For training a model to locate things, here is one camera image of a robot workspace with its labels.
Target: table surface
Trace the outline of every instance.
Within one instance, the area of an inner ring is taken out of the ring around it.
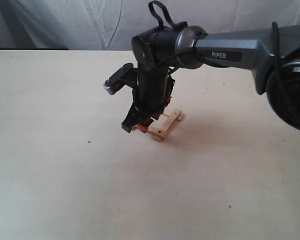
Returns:
[[[300,240],[300,131],[249,71],[180,69],[168,138],[121,129],[131,52],[0,51],[0,240]]]

